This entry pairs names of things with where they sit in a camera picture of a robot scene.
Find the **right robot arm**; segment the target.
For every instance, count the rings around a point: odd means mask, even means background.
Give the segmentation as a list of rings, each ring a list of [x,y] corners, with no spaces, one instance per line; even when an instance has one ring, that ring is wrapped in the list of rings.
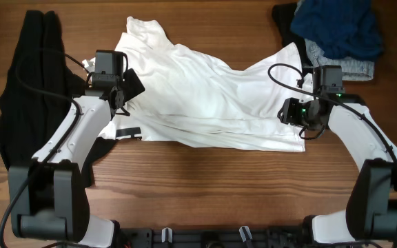
[[[397,247],[397,147],[374,122],[364,100],[345,92],[339,65],[314,68],[313,77],[312,99],[286,99],[277,117],[319,136],[333,132],[359,174],[346,208],[306,217],[301,241],[328,247],[388,240]]]

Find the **white t-shirt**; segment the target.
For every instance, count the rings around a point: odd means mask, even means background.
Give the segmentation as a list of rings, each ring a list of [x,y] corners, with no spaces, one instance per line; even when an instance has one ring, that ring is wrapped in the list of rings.
[[[145,91],[125,104],[100,132],[105,139],[177,141],[191,147],[303,152],[297,127],[277,117],[285,100],[307,100],[296,84],[302,68],[298,48],[289,44],[245,70],[172,43],[157,21],[128,17],[116,45],[128,56]]]

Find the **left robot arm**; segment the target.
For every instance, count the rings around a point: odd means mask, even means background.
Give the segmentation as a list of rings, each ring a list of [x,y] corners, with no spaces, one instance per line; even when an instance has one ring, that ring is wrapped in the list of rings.
[[[1,219],[0,246],[6,246],[4,231],[11,223],[15,236],[51,240],[52,247],[129,247],[117,221],[90,213],[81,176],[101,130],[115,115],[127,116],[125,103],[145,90],[127,54],[97,50],[82,95],[64,96],[18,82],[31,92],[70,102],[70,109],[30,161],[10,167],[10,203]]]

